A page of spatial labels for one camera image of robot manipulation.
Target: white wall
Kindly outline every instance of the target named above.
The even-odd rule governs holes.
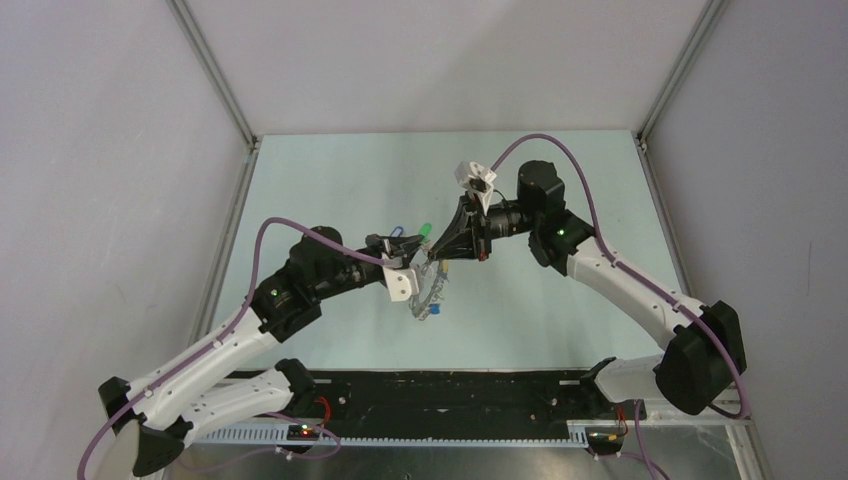
[[[72,478],[97,386],[185,347],[245,151],[163,1],[3,2],[0,65],[0,477]]]
[[[848,3],[732,2],[653,138],[684,261],[743,322],[777,478],[848,471]]]
[[[189,2],[258,133],[638,129],[705,0]]]

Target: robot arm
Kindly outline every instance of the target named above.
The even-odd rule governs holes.
[[[342,243],[341,235],[332,228],[313,230]],[[387,260],[384,263],[397,266],[389,268],[348,257],[304,237],[291,248],[285,266],[259,284],[249,308],[229,335],[221,338],[237,314],[153,372],[131,382],[113,377],[103,383],[98,392],[110,417],[125,408],[131,398],[143,394],[113,426],[119,434],[129,423],[137,424],[127,429],[137,437],[133,438],[137,445],[133,474],[142,477],[160,470],[196,438],[222,426],[284,409],[298,415],[311,405],[314,381],[297,360],[282,360],[258,377],[210,389],[245,361],[320,317],[324,299],[383,282],[388,283],[393,301],[407,300],[416,293],[410,285],[417,285],[409,261],[422,239],[368,236],[366,247],[358,252],[383,257]],[[209,345],[211,350],[190,361]],[[167,372],[186,362],[188,365],[161,382]],[[161,384],[153,389],[150,385],[155,382]]]
[[[465,178],[471,175],[467,172],[480,179]],[[473,163],[460,165],[457,179],[461,177],[460,184],[468,192],[460,197],[453,220],[430,249],[431,260],[484,261],[492,252],[493,240],[528,233],[530,251],[540,265],[553,267],[599,292],[633,318],[665,352],[661,359],[606,362],[596,383],[610,401],[647,397],[644,392],[658,389],[672,405],[697,415],[730,385],[733,378],[724,359],[684,310],[700,312],[700,320],[719,338],[737,370],[745,370],[736,312],[723,302],[707,307],[662,286],[630,266],[609,245],[604,253],[595,228],[566,208],[565,185],[553,164],[525,163],[518,173],[518,198],[488,206],[484,205],[488,197],[482,192],[492,188],[490,181],[482,181],[490,179],[488,169]]]

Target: light blue table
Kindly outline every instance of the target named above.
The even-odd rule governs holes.
[[[283,216],[329,225],[360,248],[369,233],[424,222],[438,237],[462,190],[453,170],[463,160],[491,165],[527,132],[265,136],[216,309],[215,323],[246,293],[253,242],[262,221]],[[588,178],[604,234],[635,264],[679,287],[648,183],[630,132],[547,132],[571,148]],[[586,199],[567,159],[532,140],[498,170],[496,187],[515,197],[518,167],[552,161],[569,208],[589,220]],[[299,233],[269,230],[260,279],[280,268]],[[589,367],[608,356],[659,353],[634,321],[599,294],[543,269],[526,235],[494,243],[490,260],[453,261],[442,313],[415,320],[380,285],[324,301],[323,316],[245,367],[298,358],[313,369],[525,369]]]

